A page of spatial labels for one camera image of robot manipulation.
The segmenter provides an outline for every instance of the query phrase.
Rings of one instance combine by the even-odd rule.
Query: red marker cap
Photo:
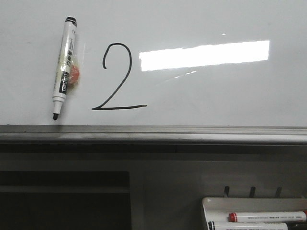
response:
[[[229,222],[238,222],[238,218],[236,217],[236,213],[232,212],[228,215]]]

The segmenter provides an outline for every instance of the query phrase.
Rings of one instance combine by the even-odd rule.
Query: black ink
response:
[[[121,88],[121,86],[124,84],[124,82],[126,81],[126,79],[128,78],[129,74],[130,74],[130,71],[131,71],[131,68],[132,68],[132,55],[131,55],[131,52],[130,52],[130,49],[125,45],[125,44],[122,44],[122,43],[112,43],[110,44],[107,49],[106,49],[106,52],[105,52],[105,55],[104,55],[104,58],[102,59],[102,66],[104,69],[106,69],[106,55],[108,54],[109,52],[109,49],[112,47],[112,46],[123,46],[126,48],[126,50],[128,51],[128,54],[129,54],[129,60],[130,60],[130,63],[129,63],[129,69],[128,69],[128,72],[125,76],[125,78],[123,79],[123,81],[119,84],[119,86],[115,89],[115,91],[111,94],[111,96],[109,96],[108,99],[106,99],[105,102],[103,102],[100,106],[97,106],[95,108],[92,108],[92,110],[116,110],[116,109],[135,109],[135,108],[141,108],[141,107],[146,107],[147,105],[145,104],[141,104],[141,105],[134,105],[134,106],[125,106],[125,107],[109,107],[109,108],[102,108],[102,106],[104,106],[105,104],[107,104],[111,98],[117,93],[117,91]]]

